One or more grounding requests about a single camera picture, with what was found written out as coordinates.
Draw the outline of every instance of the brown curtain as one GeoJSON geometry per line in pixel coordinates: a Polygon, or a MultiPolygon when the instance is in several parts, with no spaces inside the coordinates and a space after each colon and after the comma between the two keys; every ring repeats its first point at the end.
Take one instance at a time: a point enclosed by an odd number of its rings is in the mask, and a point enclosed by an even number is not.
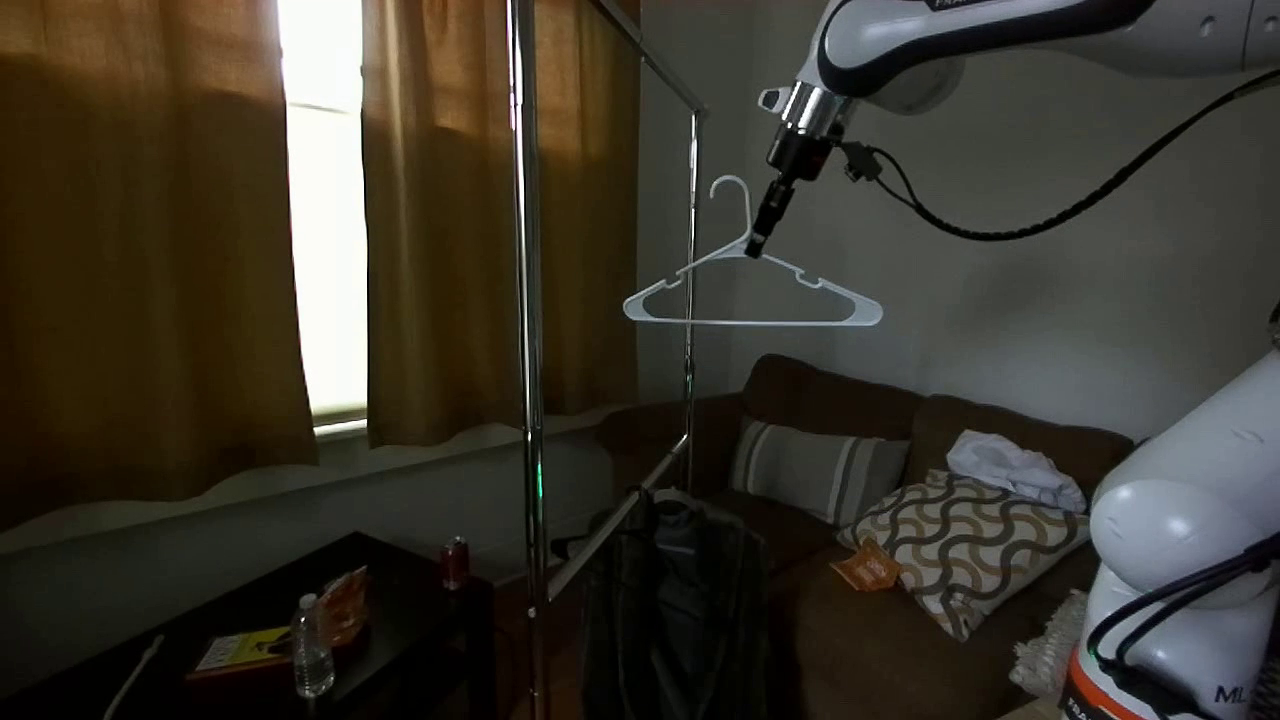
{"type": "MultiPolygon", "coordinates": [[[[521,419],[503,4],[369,0],[363,176],[377,446],[521,419]]],[[[635,55],[534,4],[543,408],[630,397],[635,55]]]]}
{"type": "Polygon", "coordinates": [[[0,528],[310,457],[272,7],[0,4],[0,528]]]}

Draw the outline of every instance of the decorative pillow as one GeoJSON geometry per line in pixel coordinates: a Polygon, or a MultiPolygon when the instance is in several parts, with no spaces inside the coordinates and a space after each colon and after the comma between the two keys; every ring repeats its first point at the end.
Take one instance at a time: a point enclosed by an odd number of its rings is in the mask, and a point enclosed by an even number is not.
{"type": "Polygon", "coordinates": [[[857,523],[899,479],[909,442],[814,435],[749,419],[730,461],[730,490],[793,504],[823,523],[857,523]]]}
{"type": "Polygon", "coordinates": [[[899,564],[917,603],[967,642],[1006,597],[1083,543],[1086,523],[931,469],[925,483],[903,483],[868,508],[857,540],[876,540],[899,564]]]}

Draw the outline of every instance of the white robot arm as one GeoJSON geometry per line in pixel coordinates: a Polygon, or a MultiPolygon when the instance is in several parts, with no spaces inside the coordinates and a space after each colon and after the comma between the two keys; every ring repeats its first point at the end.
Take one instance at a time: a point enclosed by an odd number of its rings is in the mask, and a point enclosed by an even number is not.
{"type": "MultiPolygon", "coordinates": [[[[758,199],[749,251],[758,255],[793,185],[820,176],[857,105],[890,98],[903,74],[947,83],[947,74],[928,67],[1021,44],[1158,78],[1269,67],[1280,66],[1280,0],[832,0],[794,83],[762,101],[780,116],[768,152],[780,176],[758,199]]],[[[1090,543],[1103,564],[1086,591],[1086,632],[1106,642],[1080,646],[1067,718],[1249,718],[1280,597],[1274,490],[1280,347],[1094,494],[1090,543]],[[1205,591],[1188,586],[1214,564],[1236,577],[1205,591]]]]}

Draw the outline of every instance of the clothes hanger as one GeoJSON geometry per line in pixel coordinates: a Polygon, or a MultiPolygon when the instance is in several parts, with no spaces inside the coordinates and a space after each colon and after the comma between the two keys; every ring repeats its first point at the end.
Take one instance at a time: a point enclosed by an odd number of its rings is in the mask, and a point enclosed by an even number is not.
{"type": "Polygon", "coordinates": [[[623,302],[623,317],[627,317],[627,321],[635,321],[635,323],[711,323],[711,329],[876,329],[876,323],[883,321],[883,309],[880,309],[873,298],[861,298],[861,292],[853,292],[853,289],[842,289],[842,286],[832,286],[832,279],[823,279],[823,275],[812,275],[812,272],[805,272],[801,266],[780,259],[780,255],[772,255],[772,251],[758,251],[758,255],[752,259],[752,255],[749,255],[752,188],[749,188],[749,182],[739,182],[739,176],[717,176],[711,188],[707,188],[711,199],[717,199],[717,188],[721,188],[721,185],[736,185],[736,188],[739,188],[739,197],[742,197],[742,233],[739,233],[736,241],[711,248],[707,255],[677,268],[677,275],[655,279],[655,286],[630,292],[630,298],[623,302]],[[736,259],[774,266],[774,268],[793,272],[793,279],[794,279],[805,292],[836,298],[848,314],[842,314],[842,317],[823,317],[823,321],[820,321],[820,317],[794,317],[794,321],[755,317],[755,321],[752,321],[752,317],[655,317],[655,314],[643,309],[653,298],[680,289],[697,268],[702,268],[702,266],[736,266],[736,259]]]}

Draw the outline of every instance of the white wall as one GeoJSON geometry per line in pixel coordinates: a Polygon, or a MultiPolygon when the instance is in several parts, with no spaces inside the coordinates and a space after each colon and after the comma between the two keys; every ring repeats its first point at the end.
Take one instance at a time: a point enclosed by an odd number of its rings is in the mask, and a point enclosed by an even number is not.
{"type": "MultiPolygon", "coordinates": [[[[643,32],[707,94],[702,176],[768,185],[772,116],[755,89],[789,83],[820,0],[643,4],[643,32]]],[[[1244,78],[1148,82],[1051,54],[967,62],[958,94],[925,116],[864,109],[857,140],[903,160],[917,193],[971,230],[1013,230],[1090,193],[1162,127],[1244,78]]],[[[680,109],[648,83],[648,286],[685,266],[685,205],[655,168],[680,168],[680,109]]],[[[873,334],[699,334],[699,387],[736,387],[758,354],[853,376],[958,394],[1051,419],[1148,435],[1250,363],[1280,302],[1280,89],[1249,98],[1158,152],[1094,211],[1021,248],[931,233],[839,160],[794,205],[772,251],[876,298],[873,334]]],[[[702,248],[730,241],[736,209],[707,205],[702,248]]],[[[702,286],[702,305],[783,309],[783,292],[702,286]]],[[[680,394],[685,336],[638,334],[648,397],[680,394]]]]}
{"type": "MultiPolygon", "coordinates": [[[[277,469],[231,479],[249,494],[214,490],[213,497],[243,497],[214,500],[219,508],[199,508],[199,500],[188,504],[197,514],[183,504],[98,504],[0,538],[6,540],[0,552],[0,697],[349,534],[425,557],[460,534],[474,577],[521,577],[521,446],[452,461],[416,457],[377,451],[383,466],[377,471],[277,469]]],[[[613,504],[604,451],[583,431],[563,431],[546,442],[543,461],[550,538],[583,534],[613,504]]]]}

